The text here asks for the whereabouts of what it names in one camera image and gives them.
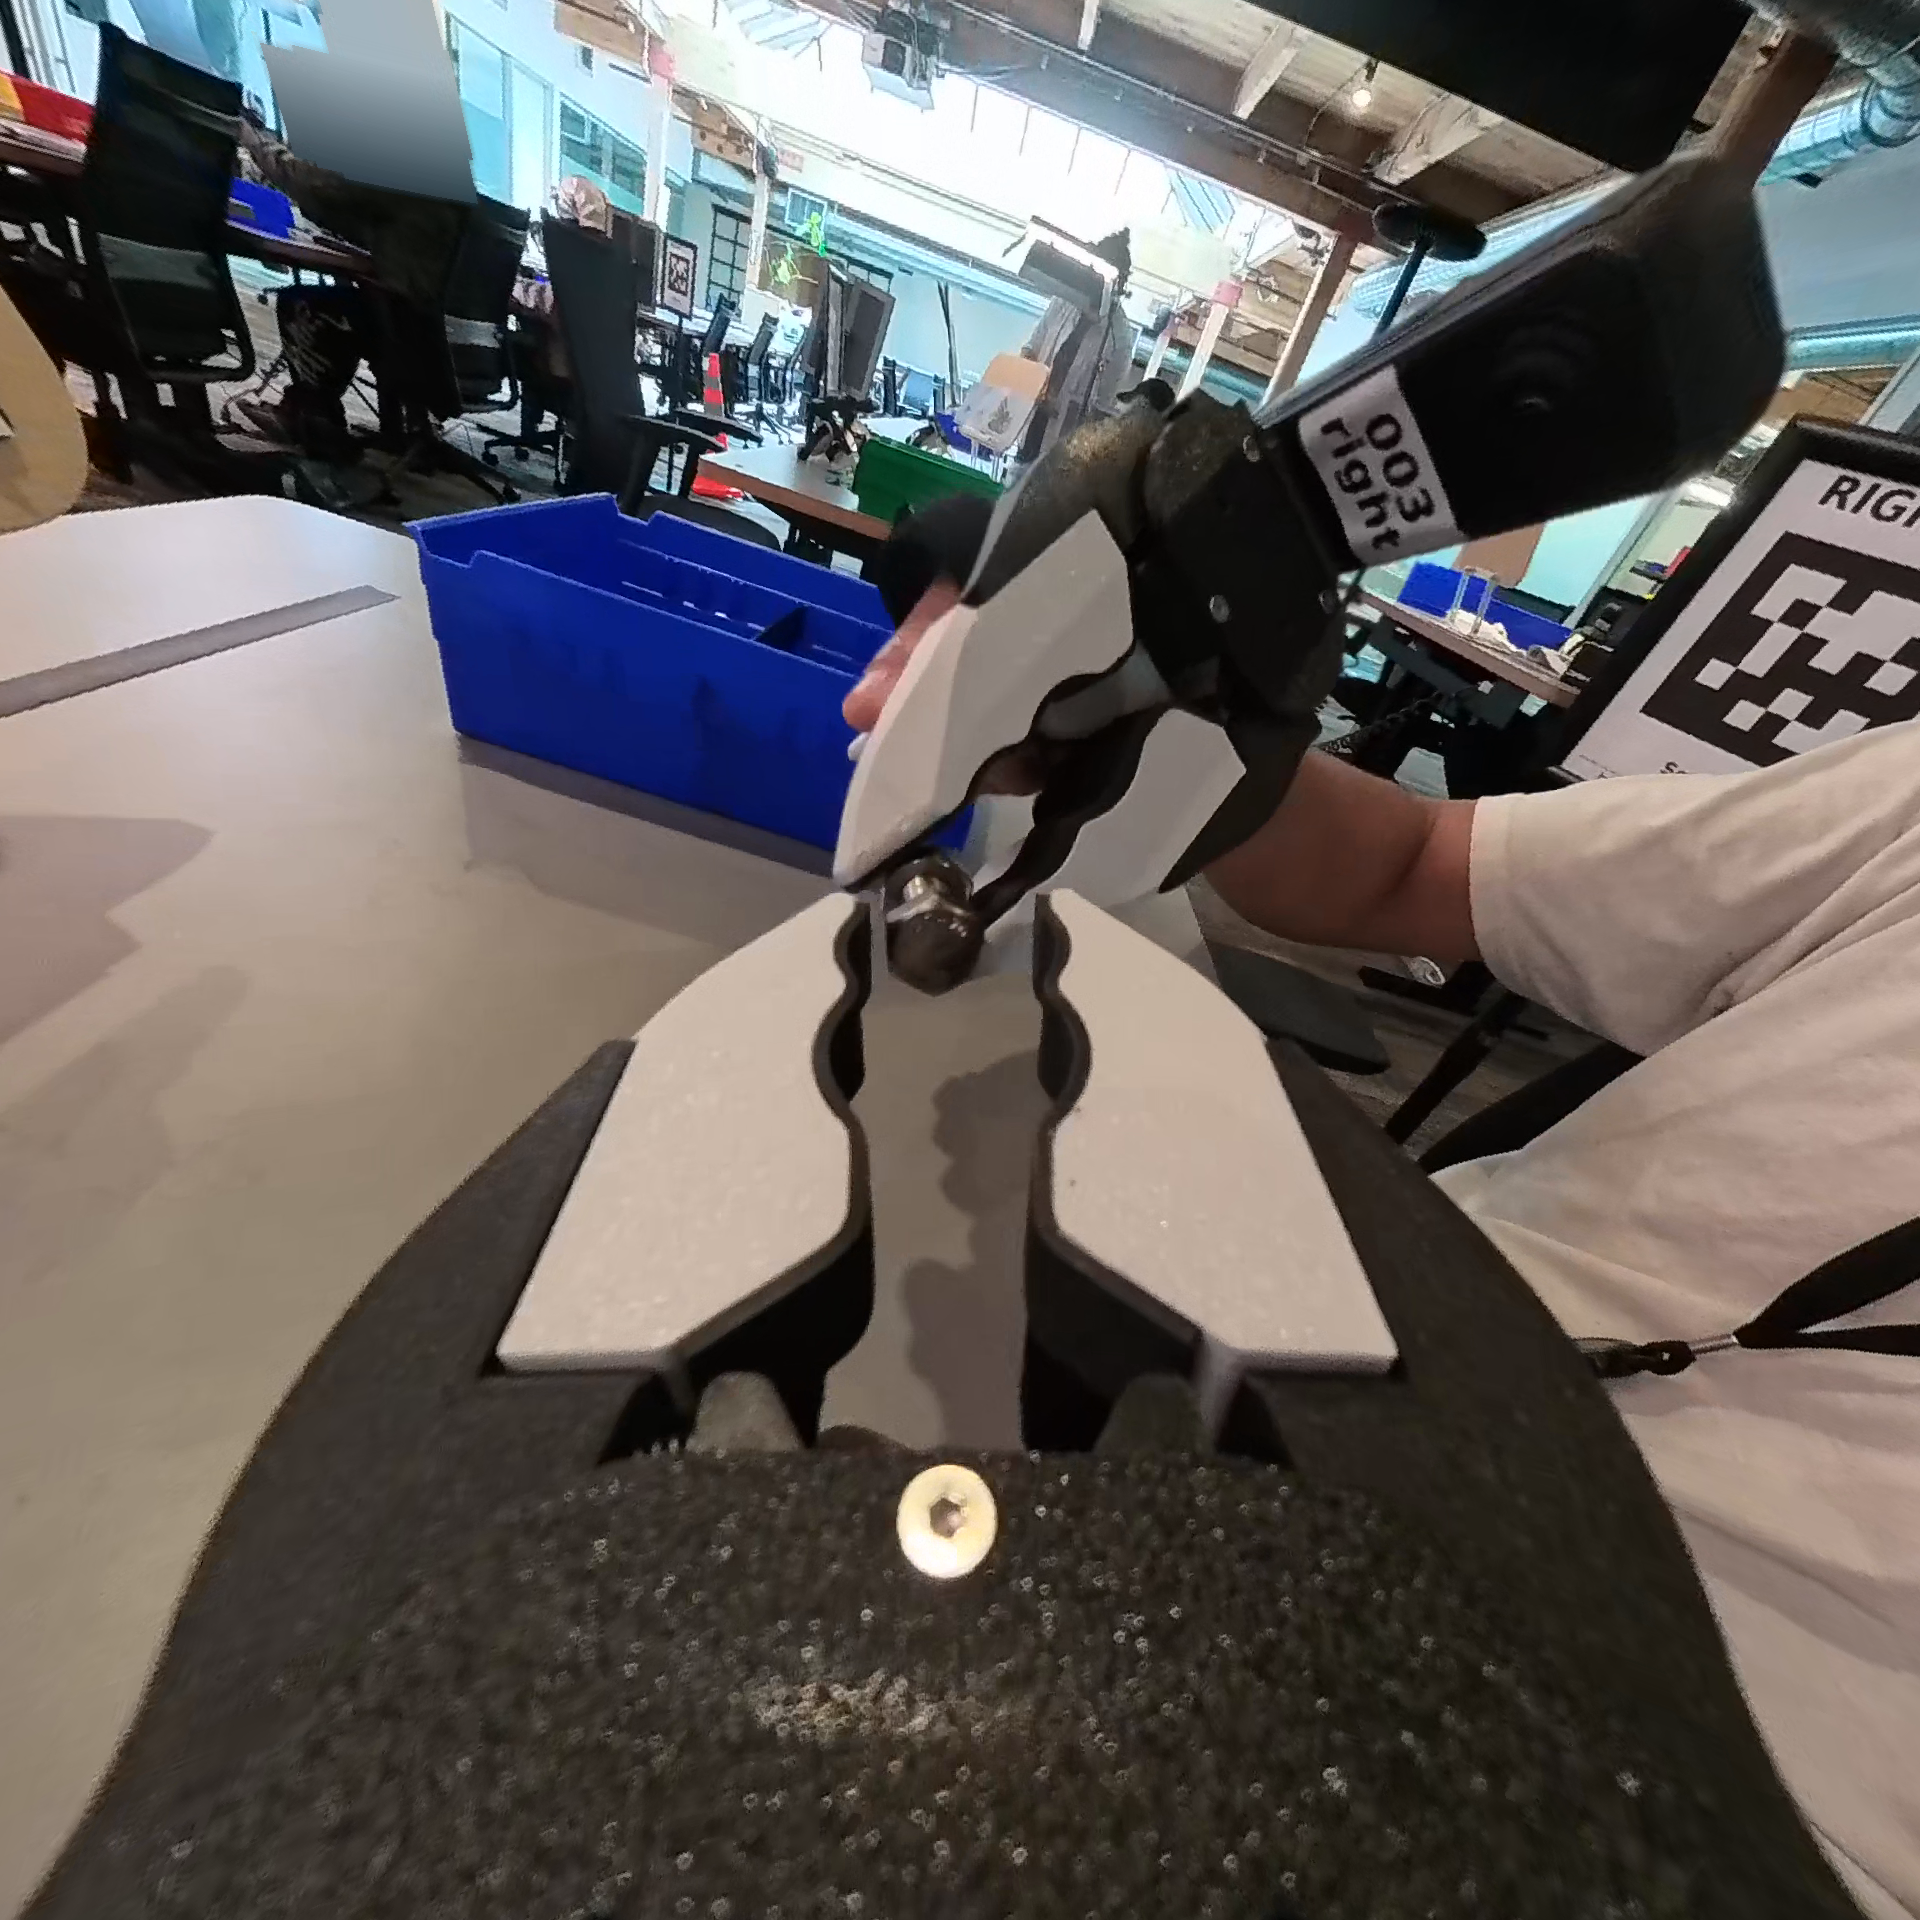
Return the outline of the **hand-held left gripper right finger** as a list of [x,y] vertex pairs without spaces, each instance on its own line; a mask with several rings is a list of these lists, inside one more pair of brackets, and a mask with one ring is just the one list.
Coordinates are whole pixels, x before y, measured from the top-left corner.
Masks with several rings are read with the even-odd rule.
[[1272,1377],[1387,1378],[1397,1337],[1263,1030],[1070,891],[1031,925],[1046,1117],[1025,1209],[1025,1441],[1171,1378],[1204,1440]]

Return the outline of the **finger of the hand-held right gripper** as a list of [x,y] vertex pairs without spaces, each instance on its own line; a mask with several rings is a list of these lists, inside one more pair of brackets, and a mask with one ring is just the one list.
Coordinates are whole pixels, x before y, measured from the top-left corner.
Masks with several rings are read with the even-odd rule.
[[1160,894],[1243,779],[1224,726],[1186,710],[1142,710],[1086,735],[1031,735],[986,768],[989,830],[1016,803],[1025,830],[974,873],[982,916],[1068,891],[1100,910]]
[[977,608],[956,605],[934,623],[854,756],[834,886],[869,886],[959,815],[1056,694],[1115,674],[1131,646],[1131,575],[1097,516],[1070,523]]

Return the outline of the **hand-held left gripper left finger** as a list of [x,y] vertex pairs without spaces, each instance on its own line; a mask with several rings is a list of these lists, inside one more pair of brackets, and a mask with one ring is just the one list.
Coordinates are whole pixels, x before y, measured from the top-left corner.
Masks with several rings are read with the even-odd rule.
[[826,898],[650,1018],[503,1326],[503,1377],[636,1377],[684,1423],[754,1377],[819,1440],[872,1317],[869,987],[869,910]]

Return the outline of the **silver hex bolt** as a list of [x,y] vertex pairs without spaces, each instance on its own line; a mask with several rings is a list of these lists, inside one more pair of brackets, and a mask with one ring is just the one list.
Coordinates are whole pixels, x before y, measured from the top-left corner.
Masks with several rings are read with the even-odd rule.
[[983,949],[983,918],[971,901],[970,916],[904,916],[890,922],[878,901],[887,972],[910,990],[944,996],[965,984]]

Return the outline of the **blue plastic bin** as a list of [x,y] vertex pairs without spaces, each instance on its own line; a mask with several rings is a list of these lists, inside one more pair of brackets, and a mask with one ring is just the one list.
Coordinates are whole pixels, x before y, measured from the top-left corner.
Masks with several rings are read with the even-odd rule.
[[834,849],[875,586],[612,496],[410,523],[455,732]]
[[1505,638],[1518,649],[1557,649],[1572,635],[1545,602],[1538,605],[1521,590],[1505,590],[1491,577],[1438,563],[1414,563],[1397,602],[1433,620],[1457,611],[1468,620],[1500,626]]

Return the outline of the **person's right forearm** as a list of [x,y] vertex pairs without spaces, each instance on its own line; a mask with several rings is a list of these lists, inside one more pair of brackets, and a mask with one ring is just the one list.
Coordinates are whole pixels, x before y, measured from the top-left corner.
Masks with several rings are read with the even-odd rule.
[[1471,963],[1475,822],[1477,803],[1418,797],[1312,749],[1273,816],[1204,882],[1285,942]]

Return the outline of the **person's right hand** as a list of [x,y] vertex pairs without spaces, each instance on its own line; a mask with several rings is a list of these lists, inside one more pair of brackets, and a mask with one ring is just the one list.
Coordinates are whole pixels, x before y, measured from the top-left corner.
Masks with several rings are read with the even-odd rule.
[[934,581],[911,611],[901,620],[896,632],[881,643],[866,670],[857,677],[844,700],[847,726],[854,735],[869,735],[901,685],[911,655],[923,638],[956,608],[964,590],[953,581]]

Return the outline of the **black pole stand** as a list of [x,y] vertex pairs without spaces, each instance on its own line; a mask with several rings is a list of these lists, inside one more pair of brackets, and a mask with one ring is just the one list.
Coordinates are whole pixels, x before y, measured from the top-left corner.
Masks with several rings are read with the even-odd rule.
[[1366,351],[1358,360],[1364,377],[1418,360],[1453,333],[1457,290],[1429,290],[1429,303],[1411,312],[1418,275],[1429,260],[1445,266],[1471,266],[1485,251],[1485,233],[1453,214],[1427,203],[1397,203],[1376,217],[1376,240],[1402,245],[1402,260],[1391,278],[1387,300]]

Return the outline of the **stack of green bins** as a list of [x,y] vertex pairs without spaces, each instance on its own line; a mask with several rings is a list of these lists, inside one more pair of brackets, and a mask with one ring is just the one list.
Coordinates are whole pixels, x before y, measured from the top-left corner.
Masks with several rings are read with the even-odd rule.
[[977,496],[997,504],[1003,486],[994,474],[952,459],[941,450],[866,438],[853,471],[853,496],[863,519],[895,526],[929,504]]

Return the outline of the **small instruction board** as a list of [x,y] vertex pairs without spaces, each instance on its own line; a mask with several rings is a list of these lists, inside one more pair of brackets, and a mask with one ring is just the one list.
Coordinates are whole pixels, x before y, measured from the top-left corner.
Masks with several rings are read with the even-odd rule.
[[1028,444],[1040,435],[1046,366],[1016,351],[1003,351],[982,372],[953,412],[956,435],[989,459],[1031,462]]

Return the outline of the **black ceiling screen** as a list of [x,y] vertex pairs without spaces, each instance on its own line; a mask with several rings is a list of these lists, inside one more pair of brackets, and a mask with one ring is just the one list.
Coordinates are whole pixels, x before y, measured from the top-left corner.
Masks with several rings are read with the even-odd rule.
[[1668,158],[1749,21],[1743,3],[1266,3],[1263,13],[1623,173]]

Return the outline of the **black framed marker sign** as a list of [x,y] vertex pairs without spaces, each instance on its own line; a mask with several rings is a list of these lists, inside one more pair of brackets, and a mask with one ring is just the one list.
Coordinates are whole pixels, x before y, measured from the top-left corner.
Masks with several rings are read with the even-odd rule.
[[1560,783],[1738,776],[1916,717],[1916,441],[1792,420],[1569,705]]

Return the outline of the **computer monitor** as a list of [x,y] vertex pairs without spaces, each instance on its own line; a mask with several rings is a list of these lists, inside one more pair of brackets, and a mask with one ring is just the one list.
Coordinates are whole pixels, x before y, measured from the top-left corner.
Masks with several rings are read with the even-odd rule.
[[810,394],[869,400],[890,317],[890,290],[829,273],[802,348]]

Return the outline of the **black badge reel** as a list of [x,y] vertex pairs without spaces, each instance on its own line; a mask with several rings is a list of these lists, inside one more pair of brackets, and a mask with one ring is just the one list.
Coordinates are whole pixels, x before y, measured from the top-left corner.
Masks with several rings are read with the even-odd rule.
[[1710,1356],[1853,1351],[1916,1359],[1913,1322],[1856,1322],[1916,1287],[1916,1220],[1903,1220],[1788,1283],[1749,1322],[1714,1337],[1626,1343],[1583,1337],[1596,1378],[1681,1377]]

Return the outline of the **white t-shirt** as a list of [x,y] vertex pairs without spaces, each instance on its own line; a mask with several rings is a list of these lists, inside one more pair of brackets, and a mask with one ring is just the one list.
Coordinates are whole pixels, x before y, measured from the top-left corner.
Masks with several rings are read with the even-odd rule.
[[[1916,723],[1743,776],[1475,806],[1477,951],[1638,1055],[1438,1177],[1572,1337],[1717,1337],[1916,1218]],[[1801,1812],[1916,1914],[1916,1359],[1614,1390]]]

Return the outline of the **wooden instruction board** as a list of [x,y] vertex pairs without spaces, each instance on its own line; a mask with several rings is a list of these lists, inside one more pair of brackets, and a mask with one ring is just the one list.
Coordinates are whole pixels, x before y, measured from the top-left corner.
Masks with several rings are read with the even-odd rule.
[[4,293],[4,535],[68,516],[84,487],[80,412],[59,369]]

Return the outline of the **wooden support post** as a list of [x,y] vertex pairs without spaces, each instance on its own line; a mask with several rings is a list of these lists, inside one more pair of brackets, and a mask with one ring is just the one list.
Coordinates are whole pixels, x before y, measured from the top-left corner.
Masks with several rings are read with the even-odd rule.
[[1832,67],[1837,55],[1828,43],[1792,27],[1773,31],[1707,136],[1714,158],[1729,173],[1759,184]]

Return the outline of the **silver ventilation duct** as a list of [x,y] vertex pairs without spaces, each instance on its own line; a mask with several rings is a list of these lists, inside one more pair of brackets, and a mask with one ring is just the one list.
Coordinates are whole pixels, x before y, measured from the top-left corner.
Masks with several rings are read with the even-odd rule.
[[1859,80],[1804,110],[1773,157],[1759,187],[1814,187],[1856,158],[1895,154],[1916,142],[1916,43],[1867,67]]

